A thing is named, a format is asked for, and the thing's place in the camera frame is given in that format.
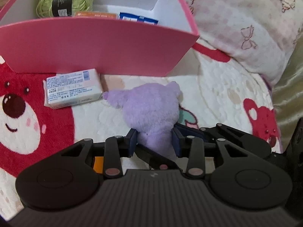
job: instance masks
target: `checkered pattern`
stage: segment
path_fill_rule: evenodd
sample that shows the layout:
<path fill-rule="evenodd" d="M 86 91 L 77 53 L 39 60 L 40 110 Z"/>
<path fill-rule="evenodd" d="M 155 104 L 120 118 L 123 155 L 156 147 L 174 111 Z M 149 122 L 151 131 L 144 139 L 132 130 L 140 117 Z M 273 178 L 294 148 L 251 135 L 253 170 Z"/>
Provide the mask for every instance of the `checkered pattern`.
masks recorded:
<path fill-rule="evenodd" d="M 301 0 L 285 12 L 281 0 L 194 0 L 192 7 L 202 38 L 278 82 L 303 23 Z"/>

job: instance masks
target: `green yarn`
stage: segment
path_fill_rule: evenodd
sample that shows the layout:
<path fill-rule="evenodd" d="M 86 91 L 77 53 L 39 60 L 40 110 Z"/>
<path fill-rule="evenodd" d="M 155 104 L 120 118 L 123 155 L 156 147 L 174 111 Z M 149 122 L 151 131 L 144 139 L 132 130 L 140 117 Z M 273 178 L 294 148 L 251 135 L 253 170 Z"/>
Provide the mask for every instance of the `green yarn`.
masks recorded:
<path fill-rule="evenodd" d="M 39 18 L 53 17 L 52 12 L 53 0 L 39 0 L 36 13 Z M 72 0 L 72 15 L 78 11 L 92 11 L 93 0 Z"/>

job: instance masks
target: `purple fur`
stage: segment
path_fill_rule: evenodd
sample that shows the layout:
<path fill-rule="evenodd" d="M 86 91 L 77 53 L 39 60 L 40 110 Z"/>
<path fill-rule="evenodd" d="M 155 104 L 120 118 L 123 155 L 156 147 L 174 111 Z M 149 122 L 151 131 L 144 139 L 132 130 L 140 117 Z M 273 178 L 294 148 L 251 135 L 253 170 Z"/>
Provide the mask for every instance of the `purple fur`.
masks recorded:
<path fill-rule="evenodd" d="M 138 143 L 168 157 L 173 152 L 171 130 L 179 119 L 180 94 L 176 82 L 166 86 L 147 83 L 131 90 L 104 92 L 103 98 L 111 106 L 123 108 L 126 124 L 139 132 Z"/>

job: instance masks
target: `white tissue package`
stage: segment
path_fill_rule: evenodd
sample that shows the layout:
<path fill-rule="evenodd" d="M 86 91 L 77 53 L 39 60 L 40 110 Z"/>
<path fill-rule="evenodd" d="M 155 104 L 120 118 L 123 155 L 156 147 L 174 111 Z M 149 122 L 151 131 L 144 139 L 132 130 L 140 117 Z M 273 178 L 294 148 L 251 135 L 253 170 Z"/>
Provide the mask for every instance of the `white tissue package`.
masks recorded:
<path fill-rule="evenodd" d="M 44 106 L 52 109 L 96 101 L 103 92 L 95 69 L 58 74 L 43 81 L 43 86 Z"/>

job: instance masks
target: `orange object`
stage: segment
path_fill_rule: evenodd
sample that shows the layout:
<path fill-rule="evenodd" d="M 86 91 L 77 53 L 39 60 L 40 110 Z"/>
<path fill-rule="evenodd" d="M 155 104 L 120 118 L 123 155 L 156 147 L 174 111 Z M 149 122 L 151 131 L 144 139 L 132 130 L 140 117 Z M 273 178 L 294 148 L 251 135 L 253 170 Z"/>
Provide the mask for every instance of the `orange object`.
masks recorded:
<path fill-rule="evenodd" d="M 75 17 L 99 17 L 99 18 L 112 18 L 112 19 L 116 19 L 117 18 L 117 14 L 115 13 L 100 13 L 100 12 L 77 12 L 75 14 Z"/>
<path fill-rule="evenodd" d="M 103 161 L 104 157 L 95 157 L 95 163 L 93 168 L 95 172 L 100 174 L 103 173 Z"/>

